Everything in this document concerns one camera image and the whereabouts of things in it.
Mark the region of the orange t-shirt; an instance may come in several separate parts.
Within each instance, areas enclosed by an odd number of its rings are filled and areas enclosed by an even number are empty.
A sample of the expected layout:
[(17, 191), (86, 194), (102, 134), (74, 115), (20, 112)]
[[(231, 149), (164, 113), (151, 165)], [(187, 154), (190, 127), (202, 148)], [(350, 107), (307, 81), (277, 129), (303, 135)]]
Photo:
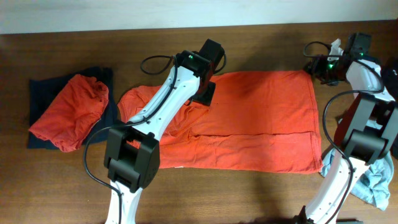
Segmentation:
[(182, 106), (160, 140), (160, 167), (311, 174), (323, 165), (318, 107), (303, 71), (215, 76), (210, 106)]

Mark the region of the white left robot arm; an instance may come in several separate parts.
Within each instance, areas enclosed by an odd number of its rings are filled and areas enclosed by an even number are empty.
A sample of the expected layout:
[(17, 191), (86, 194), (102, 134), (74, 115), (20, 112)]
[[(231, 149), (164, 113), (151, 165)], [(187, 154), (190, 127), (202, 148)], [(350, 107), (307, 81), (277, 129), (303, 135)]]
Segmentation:
[(107, 224), (134, 223), (141, 193), (160, 166), (160, 140), (186, 101), (208, 106), (215, 92), (212, 75), (226, 63), (221, 44), (208, 39), (197, 52), (172, 56), (174, 66), (148, 104), (108, 133), (104, 166), (111, 186)]

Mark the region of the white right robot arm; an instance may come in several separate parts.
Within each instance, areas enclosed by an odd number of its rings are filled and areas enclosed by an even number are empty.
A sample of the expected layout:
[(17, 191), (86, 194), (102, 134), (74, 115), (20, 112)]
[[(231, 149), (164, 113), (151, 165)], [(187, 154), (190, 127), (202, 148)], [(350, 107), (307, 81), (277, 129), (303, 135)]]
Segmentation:
[(385, 158), (397, 138), (397, 61), (382, 67), (369, 55), (371, 36), (351, 34), (327, 44), (327, 54), (309, 55), (304, 70), (323, 85), (348, 82), (354, 101), (334, 136), (327, 136), (335, 157), (316, 196), (294, 223), (337, 223), (337, 216), (358, 179), (376, 161)]

